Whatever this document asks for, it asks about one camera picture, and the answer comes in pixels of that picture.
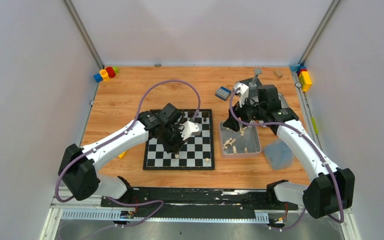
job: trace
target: yellow lego brick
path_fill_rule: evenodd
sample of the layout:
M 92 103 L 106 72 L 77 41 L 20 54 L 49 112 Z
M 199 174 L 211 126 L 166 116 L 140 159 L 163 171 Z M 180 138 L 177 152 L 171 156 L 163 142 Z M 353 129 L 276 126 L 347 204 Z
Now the yellow lego brick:
M 119 157 L 120 159 L 122 159 L 122 158 L 125 156 L 126 153 L 127 153 L 127 151 L 125 151 L 125 152 L 123 152 L 122 154 L 118 155 L 118 157 Z
M 108 75 L 107 70 L 102 69 L 102 70 L 99 71 L 99 74 L 100 74 L 100 76 L 102 77 L 102 79 L 103 79 L 104 81 L 108 81 L 108 80 L 110 80 L 110 76 Z
M 299 82 L 302 85 L 302 91 L 307 92 L 311 85 L 311 79 L 308 71 L 302 71 L 301 74 L 298 76 Z

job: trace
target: gray lego piece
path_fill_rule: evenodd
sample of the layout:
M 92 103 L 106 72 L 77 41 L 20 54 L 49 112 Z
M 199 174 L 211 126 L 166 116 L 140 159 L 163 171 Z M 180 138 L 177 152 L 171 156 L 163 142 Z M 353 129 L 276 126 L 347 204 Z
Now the gray lego piece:
M 252 79 L 252 85 L 249 85 L 249 88 L 256 88 L 257 86 L 255 85 L 254 86 L 254 84 L 256 83 L 256 81 L 258 80 L 258 75 L 260 75 L 261 73 L 262 73 L 262 71 L 261 71 L 261 69 L 259 69 L 259 68 L 255 68 L 254 69 L 254 78 Z
M 247 85 L 248 87 L 250 86 L 250 83 L 253 81 L 253 78 L 248 78 L 248 79 L 245 79 L 245 80 L 242 80 L 242 81 L 239 81 L 240 83 L 242 84 L 245 84 Z M 256 88 L 254 89 L 251 89 L 251 87 L 249 88 L 249 92 L 248 92 L 248 97 L 249 98 L 254 98 L 254 97 L 258 97 L 258 92 L 257 92 L 257 88 L 262 86 L 260 80 L 257 78 L 257 80 L 255 81 L 255 84 L 257 85 Z
M 256 89 L 257 88 L 257 83 L 254 82 L 254 79 L 248 84 L 248 87 L 250 90 Z
M 226 101 L 228 97 L 230 96 L 230 93 L 223 90 L 221 87 L 215 91 L 215 96 Z

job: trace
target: blue lego brick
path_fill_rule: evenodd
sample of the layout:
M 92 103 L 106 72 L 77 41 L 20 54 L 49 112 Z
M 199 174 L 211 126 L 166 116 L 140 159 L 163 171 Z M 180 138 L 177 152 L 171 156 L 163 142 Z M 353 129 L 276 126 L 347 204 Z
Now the blue lego brick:
M 224 86 L 221 86 L 220 88 L 223 89 L 224 91 L 228 92 L 229 94 L 232 93 L 232 91 L 230 91 L 229 89 L 225 88 Z
M 95 79 L 95 81 L 96 81 L 97 83 L 99 83 L 99 82 L 101 82 L 102 80 L 104 80 L 104 79 L 102 78 L 101 74 L 99 74 L 99 73 L 93 75 L 93 78 Z
M 215 96 L 223 101 L 226 101 L 231 93 L 232 91 L 222 86 L 215 91 Z
M 300 69 L 300 67 L 301 67 L 301 65 L 296 64 L 296 65 L 289 66 L 289 69 L 291 72 L 295 73 L 296 71 L 298 71 L 298 69 Z

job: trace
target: yellow object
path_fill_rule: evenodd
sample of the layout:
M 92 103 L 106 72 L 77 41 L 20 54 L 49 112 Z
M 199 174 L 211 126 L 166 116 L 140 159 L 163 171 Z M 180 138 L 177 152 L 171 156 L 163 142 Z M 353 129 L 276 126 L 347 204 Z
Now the yellow object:
M 301 71 L 301 74 L 298 76 L 298 78 L 299 78 L 299 82 L 302 85 L 302 91 L 307 92 L 312 85 L 309 72 Z
M 104 81 L 108 81 L 108 80 L 110 80 L 110 76 L 108 75 L 107 70 L 102 69 L 102 70 L 99 71 L 99 74 L 100 74 L 100 76 L 102 77 L 102 79 L 103 79 Z
M 125 156 L 126 153 L 127 153 L 127 151 L 125 151 L 125 152 L 123 152 L 122 154 L 118 155 L 118 157 L 119 157 L 120 159 L 122 159 L 122 158 Z
M 314 119 L 314 117 L 311 117 L 311 123 L 312 123 L 312 127 L 314 128 L 315 134 L 319 135 L 319 130 L 317 129 L 316 120 Z

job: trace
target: plastic tray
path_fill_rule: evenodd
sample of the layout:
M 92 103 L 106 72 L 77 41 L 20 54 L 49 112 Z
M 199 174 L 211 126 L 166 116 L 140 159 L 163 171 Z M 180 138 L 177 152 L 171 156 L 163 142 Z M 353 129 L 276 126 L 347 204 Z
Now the plastic tray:
M 220 140 L 221 140 L 221 155 L 225 159 L 238 159 L 238 158 L 254 158 L 258 157 L 261 153 L 261 144 L 258 137 L 258 131 L 255 126 L 248 126 L 241 136 L 241 133 L 235 132 L 233 130 L 227 129 L 223 126 L 224 121 L 219 123 L 220 129 Z M 228 139 L 236 139 L 236 142 L 233 144 L 236 147 L 236 152 L 233 153 L 232 146 L 228 145 L 227 149 L 223 148 Z

